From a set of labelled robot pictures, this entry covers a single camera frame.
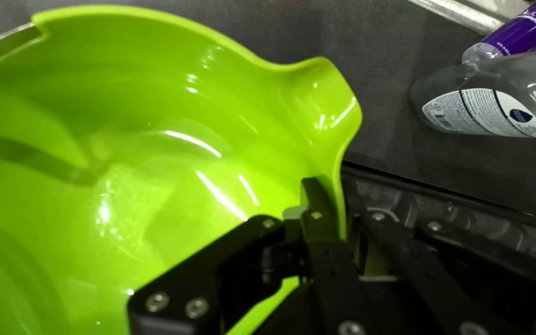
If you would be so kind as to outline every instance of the bolt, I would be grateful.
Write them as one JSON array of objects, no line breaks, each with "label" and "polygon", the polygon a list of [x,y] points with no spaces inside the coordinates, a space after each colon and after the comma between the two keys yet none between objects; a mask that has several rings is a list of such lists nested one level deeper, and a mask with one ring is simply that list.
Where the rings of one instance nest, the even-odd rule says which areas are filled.
[{"label": "bolt", "polygon": [[487,329],[476,321],[461,321],[459,335],[489,335]]},{"label": "bolt", "polygon": [[346,319],[338,325],[338,335],[365,335],[365,329],[361,323]]},{"label": "bolt", "polygon": [[432,230],[441,230],[441,223],[439,223],[439,221],[430,221],[430,223],[428,223],[428,228],[432,228]]},{"label": "bolt", "polygon": [[169,295],[165,291],[156,291],[145,299],[145,308],[149,312],[158,312],[160,308],[169,304]]},{"label": "bolt", "polygon": [[262,221],[262,224],[264,224],[264,228],[271,228],[275,224],[275,221],[268,217]]},{"label": "bolt", "polygon": [[385,213],[383,213],[383,211],[374,211],[374,213],[372,213],[372,219],[383,221],[383,219],[385,219]]},{"label": "bolt", "polygon": [[322,217],[322,211],[311,211],[311,217],[312,217],[312,219],[320,219],[320,217]]},{"label": "bolt", "polygon": [[186,316],[188,318],[199,318],[203,314],[206,314],[210,308],[208,301],[204,297],[195,297],[195,299],[190,299],[188,304],[186,304]]}]

